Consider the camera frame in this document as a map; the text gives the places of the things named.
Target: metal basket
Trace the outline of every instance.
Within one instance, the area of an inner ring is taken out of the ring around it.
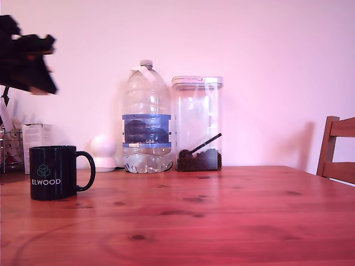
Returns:
[[[22,130],[0,127],[0,171],[24,170]]]

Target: black mug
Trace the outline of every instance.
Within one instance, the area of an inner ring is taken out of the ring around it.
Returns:
[[[89,183],[77,185],[77,157],[83,155],[90,163]],[[41,146],[29,148],[31,199],[52,201],[74,196],[89,189],[95,179],[95,163],[85,151],[75,146]]]

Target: white box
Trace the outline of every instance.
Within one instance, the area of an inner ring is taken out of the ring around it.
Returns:
[[[24,173],[29,174],[29,148],[50,146],[52,126],[44,124],[29,124],[22,126]]]

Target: plastic water bottle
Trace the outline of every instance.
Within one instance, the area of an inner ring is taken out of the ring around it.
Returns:
[[[171,97],[153,62],[132,69],[123,103],[124,167],[132,173],[168,170],[171,161]]]

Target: blue label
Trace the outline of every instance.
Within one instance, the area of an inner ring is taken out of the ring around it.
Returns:
[[[171,147],[169,120],[171,115],[135,114],[123,115],[123,147],[165,148]]]

